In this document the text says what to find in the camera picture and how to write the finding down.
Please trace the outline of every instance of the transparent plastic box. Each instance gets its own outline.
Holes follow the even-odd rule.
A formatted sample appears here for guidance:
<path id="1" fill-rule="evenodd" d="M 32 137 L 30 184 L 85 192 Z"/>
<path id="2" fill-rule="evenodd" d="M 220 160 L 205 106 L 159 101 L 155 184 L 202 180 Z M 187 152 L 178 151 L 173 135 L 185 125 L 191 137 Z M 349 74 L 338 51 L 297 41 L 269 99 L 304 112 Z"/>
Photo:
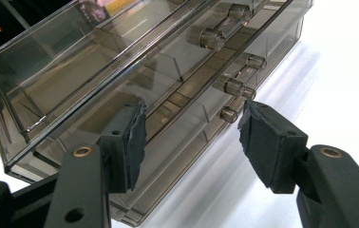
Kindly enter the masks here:
<path id="1" fill-rule="evenodd" d="M 133 191 L 110 195 L 111 217 L 137 226 L 239 118 L 312 0 L 90 5 L 74 1 L 0 47 L 0 152 L 7 173 L 39 181 L 142 98 L 141 173 Z"/>

